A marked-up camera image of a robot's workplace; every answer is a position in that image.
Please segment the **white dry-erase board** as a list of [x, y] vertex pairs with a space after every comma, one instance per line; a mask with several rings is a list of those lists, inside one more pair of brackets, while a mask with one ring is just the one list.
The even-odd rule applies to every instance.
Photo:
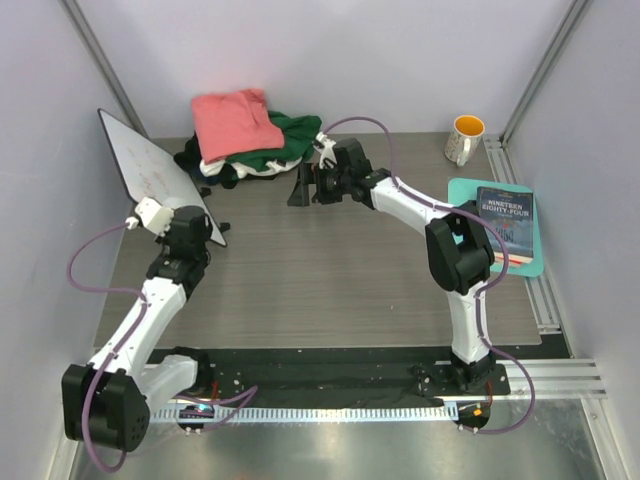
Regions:
[[149, 197], [172, 209], [201, 207], [213, 224], [211, 241], [226, 247], [223, 233], [196, 184], [172, 155], [106, 110], [97, 112], [127, 196], [135, 204]]

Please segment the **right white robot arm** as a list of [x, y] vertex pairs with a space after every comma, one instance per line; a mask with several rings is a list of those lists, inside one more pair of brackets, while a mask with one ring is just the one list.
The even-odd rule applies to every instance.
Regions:
[[455, 207], [439, 202], [389, 170], [374, 169], [354, 138], [336, 142], [319, 133], [312, 146], [320, 159], [299, 166], [288, 204], [329, 205], [348, 195], [422, 234], [431, 277], [445, 291], [451, 314], [451, 381], [462, 394], [477, 393], [495, 367], [487, 337], [485, 295], [494, 253], [475, 204], [468, 201]]

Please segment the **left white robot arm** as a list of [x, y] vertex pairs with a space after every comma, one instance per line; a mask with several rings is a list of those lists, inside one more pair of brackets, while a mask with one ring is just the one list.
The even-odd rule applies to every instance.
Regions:
[[203, 208], [172, 209], [144, 198], [126, 228], [142, 226], [161, 247], [136, 300], [110, 340], [85, 365], [62, 376], [67, 438], [130, 453], [141, 444], [151, 416], [180, 393], [205, 397], [213, 385], [206, 354], [176, 347], [145, 368], [158, 340], [186, 305], [210, 263], [207, 242], [213, 223]]

